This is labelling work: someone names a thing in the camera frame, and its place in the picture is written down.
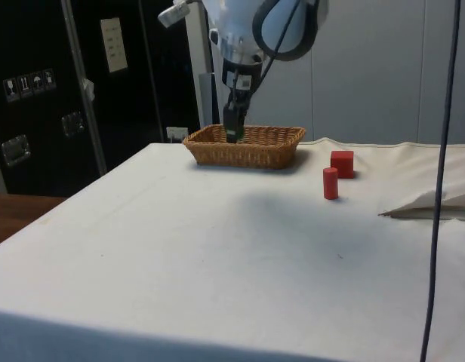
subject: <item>white cloth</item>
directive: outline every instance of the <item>white cloth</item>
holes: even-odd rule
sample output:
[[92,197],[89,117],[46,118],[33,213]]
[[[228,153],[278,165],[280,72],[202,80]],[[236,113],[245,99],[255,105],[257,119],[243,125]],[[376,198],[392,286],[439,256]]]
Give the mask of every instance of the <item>white cloth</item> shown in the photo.
[[[332,202],[334,149],[355,151],[358,178]],[[151,145],[0,245],[0,361],[417,360],[431,222],[378,214],[435,185],[437,154],[322,140],[260,171]],[[401,184],[409,162],[422,184]],[[457,220],[440,231],[429,360],[465,361]]]

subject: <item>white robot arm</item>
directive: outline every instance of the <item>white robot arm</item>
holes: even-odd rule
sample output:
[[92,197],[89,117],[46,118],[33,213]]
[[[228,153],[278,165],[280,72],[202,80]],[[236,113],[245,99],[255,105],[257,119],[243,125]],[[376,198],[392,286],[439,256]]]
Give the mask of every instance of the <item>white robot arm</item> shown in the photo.
[[326,18],[328,0],[174,0],[159,20],[165,26],[176,23],[192,2],[202,2],[208,11],[209,38],[223,58],[222,80],[231,90],[223,121],[227,141],[235,143],[243,137],[251,97],[271,63],[308,53]]

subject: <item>wooden floor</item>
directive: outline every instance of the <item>wooden floor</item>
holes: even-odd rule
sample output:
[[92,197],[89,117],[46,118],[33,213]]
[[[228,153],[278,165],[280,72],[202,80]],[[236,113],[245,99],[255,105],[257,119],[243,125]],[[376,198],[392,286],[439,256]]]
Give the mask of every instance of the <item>wooden floor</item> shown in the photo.
[[0,195],[0,243],[65,200],[42,196]]

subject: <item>black wire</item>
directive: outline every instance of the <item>black wire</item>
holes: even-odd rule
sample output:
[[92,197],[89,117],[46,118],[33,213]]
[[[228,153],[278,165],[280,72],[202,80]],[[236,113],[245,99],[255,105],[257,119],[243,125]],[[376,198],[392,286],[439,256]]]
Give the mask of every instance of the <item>black wire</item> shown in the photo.
[[255,88],[256,89],[255,91],[257,91],[259,89],[259,87],[262,85],[265,77],[268,75],[268,72],[271,69],[271,66],[273,65],[273,62],[275,61],[276,57],[278,56],[279,48],[283,44],[283,40],[285,40],[286,32],[288,31],[288,28],[289,28],[289,26],[291,24],[291,21],[293,20],[294,13],[296,13],[296,10],[298,9],[298,6],[300,6],[300,0],[296,1],[296,3],[294,4],[293,10],[291,10],[288,21],[286,22],[285,27],[283,28],[283,32],[282,32],[281,36],[279,37],[278,44],[276,45],[276,48],[275,48],[275,52],[270,57],[268,65],[264,69],[264,72],[261,75],[261,79],[260,79],[259,83],[257,84],[257,87]]
[[439,169],[437,173],[436,203],[434,205],[434,222],[432,231],[432,244],[430,251],[430,276],[429,276],[429,302],[427,305],[426,324],[423,332],[422,352],[420,362],[427,358],[429,347],[430,327],[434,312],[434,296],[436,294],[436,266],[437,266],[437,244],[439,239],[439,223],[441,218],[442,183],[444,181],[445,153],[449,135],[449,124],[451,123],[452,88],[454,86],[454,73],[457,58],[457,42],[459,40],[460,23],[460,0],[455,2],[454,31],[452,32],[451,59],[449,61],[449,74],[447,83],[447,94],[445,96],[444,124],[442,126],[441,149],[439,154]]

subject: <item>wall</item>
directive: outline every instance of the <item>wall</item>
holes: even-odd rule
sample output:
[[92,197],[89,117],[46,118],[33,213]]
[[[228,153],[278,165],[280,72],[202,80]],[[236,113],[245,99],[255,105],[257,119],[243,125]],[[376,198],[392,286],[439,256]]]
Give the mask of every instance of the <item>wall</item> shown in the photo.
[[[437,143],[453,15],[444,0],[330,0],[313,51],[274,65],[248,123],[300,125],[308,140]],[[455,82],[450,141],[465,143],[465,2]]]

